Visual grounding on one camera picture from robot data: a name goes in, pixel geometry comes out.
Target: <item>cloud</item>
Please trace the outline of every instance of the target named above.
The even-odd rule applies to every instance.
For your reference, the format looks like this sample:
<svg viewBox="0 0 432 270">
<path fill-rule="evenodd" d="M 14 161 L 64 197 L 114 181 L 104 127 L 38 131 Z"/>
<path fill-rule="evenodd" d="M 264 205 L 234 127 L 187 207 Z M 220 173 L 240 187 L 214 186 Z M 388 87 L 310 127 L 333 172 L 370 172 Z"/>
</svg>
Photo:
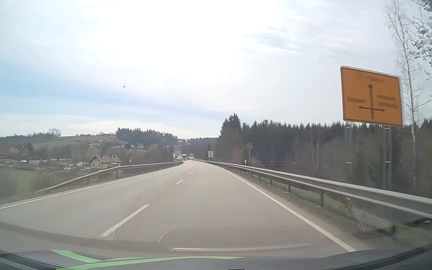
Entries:
<svg viewBox="0 0 432 270">
<path fill-rule="evenodd" d="M 75 134 L 97 134 L 99 132 L 115 132 L 117 128 L 141 128 L 142 130 L 153 129 L 161 132 L 172 133 L 179 138 L 214 137 L 218 131 L 211 124 L 204 123 L 198 127 L 169 125 L 160 122 L 138 121 L 134 119 L 115 119 L 111 117 L 96 117 L 93 115 L 69 115 L 69 114 L 0 114 L 0 136 L 8 136 L 14 133 L 27 134 L 33 132 L 46 132 L 51 128 L 62 130 L 63 136 Z"/>
<path fill-rule="evenodd" d="M 380 0 L 0 1 L 0 114 L 338 121 L 341 65 L 399 73 L 385 23 Z"/>
</svg>

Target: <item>green field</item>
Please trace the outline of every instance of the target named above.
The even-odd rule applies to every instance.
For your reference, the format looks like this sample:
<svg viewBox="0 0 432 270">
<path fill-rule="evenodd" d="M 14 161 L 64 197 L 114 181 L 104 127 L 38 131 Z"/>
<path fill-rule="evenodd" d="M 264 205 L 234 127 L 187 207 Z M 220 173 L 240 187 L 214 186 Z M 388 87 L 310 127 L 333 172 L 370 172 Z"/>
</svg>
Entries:
<svg viewBox="0 0 432 270">
<path fill-rule="evenodd" d="M 87 145 L 84 142 L 75 142 L 75 141 L 69 141 L 69 140 L 59 140 L 59 139 L 55 139 L 49 142 L 45 142 L 45 143 L 36 143 L 33 144 L 33 148 L 34 150 L 39 150 L 41 148 L 48 148 L 48 149 L 52 149 L 54 147 L 61 147 L 61 146 L 66 146 L 66 145 L 71 145 L 71 146 L 75 146 L 75 145 Z"/>
</svg>

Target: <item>sign pole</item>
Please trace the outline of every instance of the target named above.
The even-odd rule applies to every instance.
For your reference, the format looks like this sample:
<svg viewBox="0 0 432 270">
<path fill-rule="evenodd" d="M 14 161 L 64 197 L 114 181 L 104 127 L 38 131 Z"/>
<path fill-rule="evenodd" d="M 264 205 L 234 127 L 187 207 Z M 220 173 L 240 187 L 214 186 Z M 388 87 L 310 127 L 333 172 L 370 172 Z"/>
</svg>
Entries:
<svg viewBox="0 0 432 270">
<path fill-rule="evenodd" d="M 346 181 L 351 183 L 351 164 L 352 164 L 352 142 L 353 142 L 353 126 L 352 123 L 349 122 L 350 126 L 346 126 L 345 128 L 345 156 L 346 156 Z"/>
<path fill-rule="evenodd" d="M 391 190 L 392 179 L 391 179 L 391 168 L 392 168 L 392 131 L 390 127 L 383 129 L 383 149 L 382 149 L 382 188 Z"/>
</svg>

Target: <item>orange sign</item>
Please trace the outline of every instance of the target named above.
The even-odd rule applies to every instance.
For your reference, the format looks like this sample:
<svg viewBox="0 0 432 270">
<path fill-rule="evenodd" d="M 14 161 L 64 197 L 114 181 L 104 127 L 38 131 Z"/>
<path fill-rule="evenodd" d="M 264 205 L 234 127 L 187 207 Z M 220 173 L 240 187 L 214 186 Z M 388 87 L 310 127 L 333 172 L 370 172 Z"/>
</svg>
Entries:
<svg viewBox="0 0 432 270">
<path fill-rule="evenodd" d="M 403 126 L 399 77 L 342 66 L 341 89 L 345 121 Z"/>
</svg>

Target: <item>asphalt road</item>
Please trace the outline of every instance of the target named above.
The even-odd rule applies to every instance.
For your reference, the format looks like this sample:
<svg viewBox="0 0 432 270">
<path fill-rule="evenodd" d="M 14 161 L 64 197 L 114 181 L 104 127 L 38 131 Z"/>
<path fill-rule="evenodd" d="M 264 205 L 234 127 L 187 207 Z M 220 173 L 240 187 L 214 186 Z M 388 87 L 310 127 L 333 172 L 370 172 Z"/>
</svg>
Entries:
<svg viewBox="0 0 432 270">
<path fill-rule="evenodd" d="M 193 160 L 3 208 L 0 221 L 66 236 L 160 242 L 183 251 L 291 247 L 311 257 L 352 251 L 284 201 Z"/>
</svg>

